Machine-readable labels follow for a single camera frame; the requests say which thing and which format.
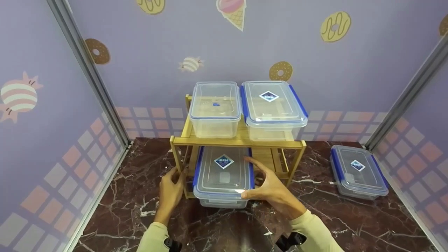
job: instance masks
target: plastic food container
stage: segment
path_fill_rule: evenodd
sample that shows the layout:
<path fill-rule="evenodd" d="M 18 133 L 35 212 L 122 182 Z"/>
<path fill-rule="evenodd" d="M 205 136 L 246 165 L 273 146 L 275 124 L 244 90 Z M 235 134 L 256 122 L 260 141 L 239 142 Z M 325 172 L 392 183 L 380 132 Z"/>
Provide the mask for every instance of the plastic food container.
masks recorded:
<path fill-rule="evenodd" d="M 244 190 L 254 188 L 254 169 L 243 156 L 250 148 L 201 147 L 193 180 L 193 193 L 205 207 L 244 208 Z"/>
<path fill-rule="evenodd" d="M 367 150 L 334 145 L 330 162 L 342 195 L 374 200 L 389 193 L 378 163 Z"/>
<path fill-rule="evenodd" d="M 236 82 L 198 82 L 189 111 L 199 138 L 232 138 L 241 119 L 241 99 Z"/>
<path fill-rule="evenodd" d="M 284 81 L 247 81 L 240 92 L 252 141 L 294 141 L 308 123 L 296 92 Z"/>

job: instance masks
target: bamboo shelf rack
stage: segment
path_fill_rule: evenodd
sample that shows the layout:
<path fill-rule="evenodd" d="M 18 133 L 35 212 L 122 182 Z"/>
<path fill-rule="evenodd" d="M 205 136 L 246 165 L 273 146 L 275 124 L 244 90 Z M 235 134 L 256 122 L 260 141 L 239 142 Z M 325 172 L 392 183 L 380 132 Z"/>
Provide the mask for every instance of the bamboo shelf rack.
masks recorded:
<path fill-rule="evenodd" d="M 187 111 L 190 109 L 191 99 L 192 96 L 188 94 L 185 96 Z M 238 123 L 237 135 L 234 138 L 198 138 L 194 134 L 193 125 L 191 124 L 190 117 L 188 116 L 181 136 L 171 136 L 170 144 L 177 169 L 180 172 L 183 168 L 188 166 L 188 177 L 194 176 L 200 146 L 249 147 L 252 148 L 253 158 L 273 170 L 277 177 L 282 180 L 286 186 L 289 186 L 306 149 L 306 143 L 303 140 L 294 141 L 294 138 L 290 133 L 289 135 L 286 135 L 286 139 L 289 139 L 289 141 L 251 141 L 249 139 L 249 132 L 243 118 Z M 186 146 L 184 159 L 182 159 L 180 155 L 180 146 Z M 284 154 L 284 149 L 297 150 L 292 163 L 289 165 Z M 189 191 L 188 188 L 185 188 L 184 194 L 187 199 L 196 198 L 193 192 Z"/>

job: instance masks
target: diamond logo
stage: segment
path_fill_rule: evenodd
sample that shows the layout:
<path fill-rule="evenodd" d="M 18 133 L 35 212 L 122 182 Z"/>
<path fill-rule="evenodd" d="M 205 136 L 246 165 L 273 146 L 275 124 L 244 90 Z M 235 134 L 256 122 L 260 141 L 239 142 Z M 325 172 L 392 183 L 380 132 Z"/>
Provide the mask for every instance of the diamond logo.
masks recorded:
<path fill-rule="evenodd" d="M 227 155 L 222 155 L 215 159 L 215 163 L 219 165 L 222 169 L 226 169 L 229 165 L 233 164 L 233 160 Z"/>
<path fill-rule="evenodd" d="M 267 100 L 268 102 L 271 102 L 273 100 L 276 100 L 279 96 L 270 92 L 270 91 L 266 91 L 262 94 L 259 95 L 262 99 Z"/>
<path fill-rule="evenodd" d="M 365 165 L 361 164 L 358 160 L 353 160 L 351 163 L 353 168 L 357 169 L 358 171 L 364 170 L 366 167 Z"/>

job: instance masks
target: container lid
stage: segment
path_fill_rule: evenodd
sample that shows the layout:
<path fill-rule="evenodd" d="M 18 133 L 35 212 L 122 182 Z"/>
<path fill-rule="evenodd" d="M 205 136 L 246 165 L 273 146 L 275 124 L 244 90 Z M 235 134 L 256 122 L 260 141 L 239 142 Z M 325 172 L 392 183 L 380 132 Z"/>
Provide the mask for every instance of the container lid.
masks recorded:
<path fill-rule="evenodd" d="M 247 81 L 241 86 L 241 99 L 249 125 L 289 123 L 304 127 L 308 114 L 293 87 L 284 81 Z"/>
<path fill-rule="evenodd" d="M 198 82 L 191 101 L 192 119 L 239 119 L 242 114 L 236 82 Z"/>
<path fill-rule="evenodd" d="M 254 188 L 254 170 L 244 160 L 250 148 L 202 146 L 193 180 L 193 193 L 199 199 L 241 199 L 244 190 Z"/>
<path fill-rule="evenodd" d="M 334 145 L 331 156 L 339 181 L 345 188 L 368 195 L 386 196 L 389 193 L 378 163 L 367 150 Z"/>

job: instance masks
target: brown marble surface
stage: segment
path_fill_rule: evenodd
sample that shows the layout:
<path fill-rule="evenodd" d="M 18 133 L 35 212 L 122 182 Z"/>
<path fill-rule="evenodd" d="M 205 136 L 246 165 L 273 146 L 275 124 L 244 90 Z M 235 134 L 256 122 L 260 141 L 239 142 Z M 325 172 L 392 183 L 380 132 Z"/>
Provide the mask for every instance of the brown marble surface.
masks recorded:
<path fill-rule="evenodd" d="M 307 144 L 290 190 L 323 220 L 345 251 L 436 251 L 392 189 L 375 201 L 338 194 L 330 148 L 359 144 Z M 136 251 L 154 219 L 160 177 L 174 165 L 168 139 L 136 139 L 74 251 Z M 234 210 L 182 199 L 168 231 L 183 243 L 185 252 L 267 252 L 279 251 L 274 243 L 290 227 L 266 202 L 249 202 L 245 209 Z"/>

